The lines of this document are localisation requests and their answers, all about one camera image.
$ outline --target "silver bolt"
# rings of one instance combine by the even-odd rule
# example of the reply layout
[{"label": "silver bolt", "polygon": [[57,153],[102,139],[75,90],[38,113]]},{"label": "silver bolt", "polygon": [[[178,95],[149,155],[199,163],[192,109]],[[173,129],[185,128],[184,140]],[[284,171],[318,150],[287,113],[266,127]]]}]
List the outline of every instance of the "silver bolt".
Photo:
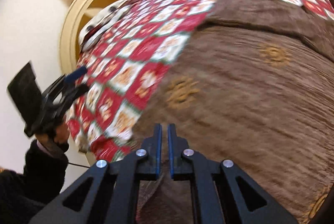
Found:
[{"label": "silver bolt", "polygon": [[99,167],[99,168],[103,168],[107,165],[107,161],[106,160],[98,160],[96,162],[96,166]]},{"label": "silver bolt", "polygon": [[140,148],[139,150],[136,151],[137,156],[145,156],[147,154],[147,151],[144,150],[143,148]]},{"label": "silver bolt", "polygon": [[184,151],[183,151],[183,154],[185,155],[185,156],[192,156],[192,155],[194,155],[194,150],[192,150],[192,149],[190,149],[190,148],[186,148]]},{"label": "silver bolt", "polygon": [[225,160],[223,161],[223,165],[224,165],[224,167],[233,167],[234,163],[233,163],[233,161],[230,160],[230,159],[225,159]]}]

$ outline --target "hand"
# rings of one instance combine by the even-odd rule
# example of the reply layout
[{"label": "hand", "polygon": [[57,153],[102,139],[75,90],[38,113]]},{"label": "hand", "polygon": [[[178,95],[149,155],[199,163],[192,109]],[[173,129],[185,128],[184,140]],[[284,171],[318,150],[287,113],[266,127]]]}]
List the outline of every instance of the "hand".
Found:
[{"label": "hand", "polygon": [[[46,133],[38,133],[35,134],[35,136],[42,145],[47,145],[49,136]],[[53,141],[58,144],[64,144],[67,142],[69,137],[70,133],[68,131],[67,125],[65,122],[63,122],[61,125],[57,126],[56,136],[54,137]]]},{"label": "hand", "polygon": [[68,138],[70,137],[70,132],[68,131],[67,124],[63,122],[56,128],[56,136],[53,141],[58,144],[67,143]]}]

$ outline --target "black sleeve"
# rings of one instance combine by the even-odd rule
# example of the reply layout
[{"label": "black sleeve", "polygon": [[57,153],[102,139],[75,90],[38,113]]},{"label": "black sleeve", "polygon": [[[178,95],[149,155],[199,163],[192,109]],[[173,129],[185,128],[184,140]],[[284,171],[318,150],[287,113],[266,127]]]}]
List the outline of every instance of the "black sleeve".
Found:
[{"label": "black sleeve", "polygon": [[0,223],[26,224],[43,207],[43,203],[24,196],[22,174],[5,170],[0,173]]},{"label": "black sleeve", "polygon": [[53,200],[64,185],[68,159],[52,158],[41,151],[37,140],[31,143],[25,156],[24,193],[29,199],[44,204]]}]

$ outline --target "patchwork quilt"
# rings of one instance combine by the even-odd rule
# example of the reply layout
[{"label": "patchwork quilt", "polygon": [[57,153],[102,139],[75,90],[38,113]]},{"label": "patchwork quilt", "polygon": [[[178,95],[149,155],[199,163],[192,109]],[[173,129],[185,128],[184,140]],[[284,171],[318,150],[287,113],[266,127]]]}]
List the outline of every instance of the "patchwork quilt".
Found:
[{"label": "patchwork quilt", "polygon": [[[283,0],[334,20],[329,0]],[[97,159],[121,160],[130,152],[132,127],[192,31],[216,0],[142,0],[107,30],[78,67],[91,89],[67,114],[79,150]]]}]

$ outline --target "brown blanket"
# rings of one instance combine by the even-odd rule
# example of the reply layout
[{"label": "brown blanket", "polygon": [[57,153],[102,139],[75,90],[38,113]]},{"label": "brown blanket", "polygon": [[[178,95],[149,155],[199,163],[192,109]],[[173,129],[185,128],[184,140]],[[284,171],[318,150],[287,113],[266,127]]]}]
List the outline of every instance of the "brown blanket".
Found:
[{"label": "brown blanket", "polygon": [[[152,96],[135,136],[141,142],[154,123],[175,123],[191,148],[232,159],[307,220],[334,181],[333,34],[332,22],[279,0],[218,0]],[[187,184],[165,173],[141,221],[192,223],[189,195]]]}]

